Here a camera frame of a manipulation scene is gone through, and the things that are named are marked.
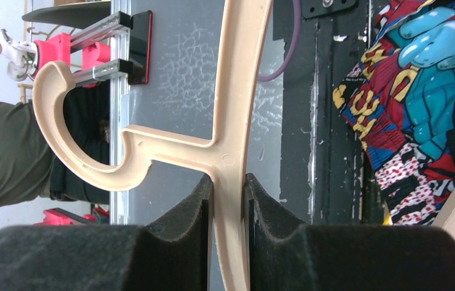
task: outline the screw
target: screw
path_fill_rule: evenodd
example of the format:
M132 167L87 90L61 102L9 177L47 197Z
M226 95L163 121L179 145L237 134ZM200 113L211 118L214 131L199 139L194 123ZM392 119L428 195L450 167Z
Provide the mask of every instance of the screw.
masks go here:
M333 5L334 0L322 0L322 4L324 5L325 8L331 7Z

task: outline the cartoon character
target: cartoon character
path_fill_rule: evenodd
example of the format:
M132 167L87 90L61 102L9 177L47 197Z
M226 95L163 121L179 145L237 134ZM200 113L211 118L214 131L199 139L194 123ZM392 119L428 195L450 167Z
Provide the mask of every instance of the cartoon character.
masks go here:
M446 132L454 128L453 16L455 10L438 7L404 23L390 35L396 43L408 43L399 52L399 66L417 68L403 102L419 150L434 160L439 159L447 147Z

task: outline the person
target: person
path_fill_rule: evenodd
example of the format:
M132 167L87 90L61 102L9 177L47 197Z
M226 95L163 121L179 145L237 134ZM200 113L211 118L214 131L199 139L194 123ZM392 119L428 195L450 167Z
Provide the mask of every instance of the person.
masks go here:
M76 143L93 159L109 163L104 122L109 120L109 82L78 87L64 101L64 118ZM0 102L0 207L36 197L109 204L109 192L79 179L55 157L36 122L31 102Z

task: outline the colorful fabric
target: colorful fabric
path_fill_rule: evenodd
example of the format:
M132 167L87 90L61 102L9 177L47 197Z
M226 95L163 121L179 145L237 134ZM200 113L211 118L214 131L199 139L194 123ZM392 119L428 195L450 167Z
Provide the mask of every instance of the colorful fabric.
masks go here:
M394 224L431 224L455 186L455 1L392 0L333 92Z

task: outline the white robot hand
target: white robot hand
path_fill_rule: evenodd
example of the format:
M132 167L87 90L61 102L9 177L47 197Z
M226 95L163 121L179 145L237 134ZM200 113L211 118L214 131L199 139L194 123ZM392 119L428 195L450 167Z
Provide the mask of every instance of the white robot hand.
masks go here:
M7 67L8 76L15 81L23 81L28 75L36 73L38 48L36 44L15 41L0 30L0 55L10 60Z

